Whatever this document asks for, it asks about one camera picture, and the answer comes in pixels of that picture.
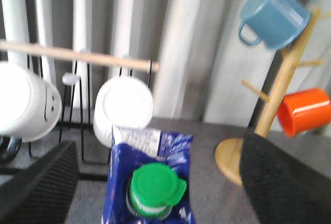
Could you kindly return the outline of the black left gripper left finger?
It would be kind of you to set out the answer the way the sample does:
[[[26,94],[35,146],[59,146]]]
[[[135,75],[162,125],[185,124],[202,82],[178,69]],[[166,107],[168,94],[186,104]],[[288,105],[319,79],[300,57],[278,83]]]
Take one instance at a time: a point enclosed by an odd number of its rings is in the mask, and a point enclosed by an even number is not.
[[[77,146],[61,142],[1,185],[1,223],[64,223],[78,179]]]

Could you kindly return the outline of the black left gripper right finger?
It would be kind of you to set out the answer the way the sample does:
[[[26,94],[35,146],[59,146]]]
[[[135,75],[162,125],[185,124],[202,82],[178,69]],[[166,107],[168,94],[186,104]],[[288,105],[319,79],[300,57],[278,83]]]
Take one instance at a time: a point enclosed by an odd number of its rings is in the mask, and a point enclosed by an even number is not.
[[[260,223],[330,223],[330,178],[252,131],[239,173]]]

